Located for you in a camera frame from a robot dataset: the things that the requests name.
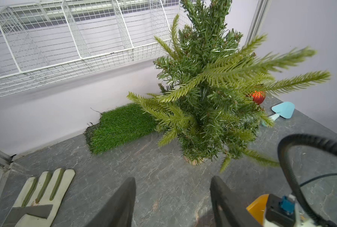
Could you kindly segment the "yellow plastic tray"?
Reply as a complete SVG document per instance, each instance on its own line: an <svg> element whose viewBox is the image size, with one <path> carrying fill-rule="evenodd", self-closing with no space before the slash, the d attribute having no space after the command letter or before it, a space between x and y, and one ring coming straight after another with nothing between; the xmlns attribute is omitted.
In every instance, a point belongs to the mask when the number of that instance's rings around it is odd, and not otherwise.
<svg viewBox="0 0 337 227"><path fill-rule="evenodd" d="M261 195L257 199L255 199L249 206L247 206L247 211L261 225L263 225L264 222L264 214L268 197L269 194Z"/></svg>

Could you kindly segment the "red ribbed ornament ball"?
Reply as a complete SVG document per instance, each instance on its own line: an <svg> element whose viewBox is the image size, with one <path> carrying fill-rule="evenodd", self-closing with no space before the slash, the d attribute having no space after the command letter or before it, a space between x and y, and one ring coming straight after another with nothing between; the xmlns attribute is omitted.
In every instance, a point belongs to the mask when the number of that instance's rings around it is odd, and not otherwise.
<svg viewBox="0 0 337 227"><path fill-rule="evenodd" d="M255 91L250 95L253 98L253 101L260 105L264 102L266 98L266 92L265 91Z"/></svg>

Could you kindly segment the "small green christmas tree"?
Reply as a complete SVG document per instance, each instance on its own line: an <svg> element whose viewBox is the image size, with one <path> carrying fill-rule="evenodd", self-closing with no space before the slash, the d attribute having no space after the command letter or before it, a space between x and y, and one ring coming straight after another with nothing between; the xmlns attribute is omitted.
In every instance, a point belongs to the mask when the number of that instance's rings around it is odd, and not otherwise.
<svg viewBox="0 0 337 227"><path fill-rule="evenodd" d="M179 16L170 29L171 42L156 38L167 55L154 61L158 78L167 83L159 94L141 96L129 92L128 99L154 117L163 133L158 145L178 140L183 156L192 164L224 156L221 171L232 160L247 156L263 166L277 161L250 149L261 123L273 126L262 107L253 100L258 94L281 94L306 89L330 79L327 71L308 72L276 80L273 72L298 66L315 55L303 48L286 54L257 57L262 35L240 47L242 34L226 30L225 18L231 1L181 1L190 20L179 29Z"/></svg>

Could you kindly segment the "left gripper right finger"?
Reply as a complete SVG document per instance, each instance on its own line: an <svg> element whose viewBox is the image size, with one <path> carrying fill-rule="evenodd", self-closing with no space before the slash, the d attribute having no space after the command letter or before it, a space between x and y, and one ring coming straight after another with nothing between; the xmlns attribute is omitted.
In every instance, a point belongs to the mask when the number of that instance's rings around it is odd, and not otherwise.
<svg viewBox="0 0 337 227"><path fill-rule="evenodd" d="M219 176L211 179L210 195L217 227L260 227L261 224L244 207Z"/></svg>

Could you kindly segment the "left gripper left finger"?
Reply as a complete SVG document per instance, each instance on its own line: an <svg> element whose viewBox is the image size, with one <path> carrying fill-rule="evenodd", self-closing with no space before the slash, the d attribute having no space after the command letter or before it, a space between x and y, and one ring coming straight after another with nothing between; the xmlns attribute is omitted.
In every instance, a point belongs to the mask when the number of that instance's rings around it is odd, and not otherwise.
<svg viewBox="0 0 337 227"><path fill-rule="evenodd" d="M127 178L87 227L130 227L132 226L136 197L135 178Z"/></svg>

